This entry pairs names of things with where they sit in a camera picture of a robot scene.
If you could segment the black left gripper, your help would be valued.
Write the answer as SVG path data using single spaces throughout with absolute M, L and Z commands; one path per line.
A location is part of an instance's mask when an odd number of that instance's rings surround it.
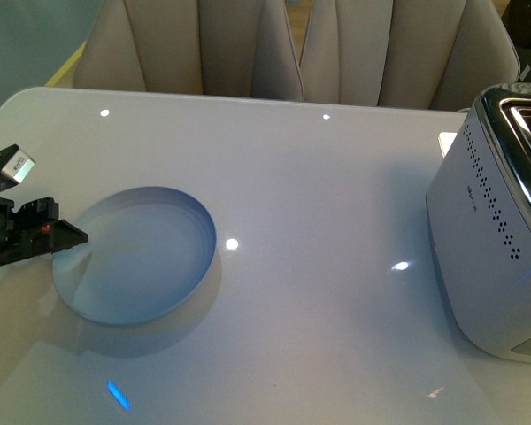
M 89 235 L 66 220 L 51 197 L 22 205 L 0 205 L 0 267 L 87 243 Z

